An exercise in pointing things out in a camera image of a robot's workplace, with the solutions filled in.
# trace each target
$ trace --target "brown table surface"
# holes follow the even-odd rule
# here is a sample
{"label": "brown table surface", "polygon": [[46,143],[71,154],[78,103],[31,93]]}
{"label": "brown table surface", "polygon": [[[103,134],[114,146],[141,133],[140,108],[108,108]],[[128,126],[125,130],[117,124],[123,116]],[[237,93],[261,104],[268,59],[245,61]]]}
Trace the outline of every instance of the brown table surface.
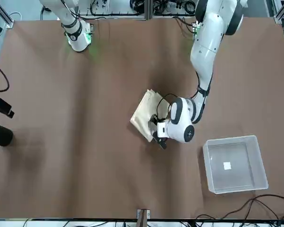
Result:
{"label": "brown table surface", "polygon": [[[174,19],[99,21],[76,53],[59,21],[16,22],[0,56],[11,84],[0,97],[15,112],[0,114],[15,134],[0,147],[0,217],[135,218],[139,208],[152,218],[221,217],[254,195],[284,196],[284,35],[272,18],[245,18],[223,39],[191,143],[162,150],[129,123],[146,89],[195,92],[183,35]],[[242,135],[257,136],[269,189],[209,192],[203,144]],[[262,201],[284,214],[284,201]],[[273,216],[255,204],[250,218]]]}

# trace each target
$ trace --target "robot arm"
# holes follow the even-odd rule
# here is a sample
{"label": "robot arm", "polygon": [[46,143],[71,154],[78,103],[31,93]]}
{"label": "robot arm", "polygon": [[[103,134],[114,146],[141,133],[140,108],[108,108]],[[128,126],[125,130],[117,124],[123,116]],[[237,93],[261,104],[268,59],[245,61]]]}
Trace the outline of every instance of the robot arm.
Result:
{"label": "robot arm", "polygon": [[191,50],[190,60],[194,66],[199,85],[192,98],[176,98],[170,110],[170,119],[157,122],[154,138],[172,138],[189,142],[195,133],[193,124],[202,117],[213,77],[213,62],[225,35],[234,34],[243,19],[246,0],[199,0],[195,15],[201,27]]}
{"label": "robot arm", "polygon": [[91,43],[90,24],[79,20],[74,9],[79,0],[40,0],[40,3],[49,8],[61,21],[66,31],[69,44],[74,51],[81,52]]}

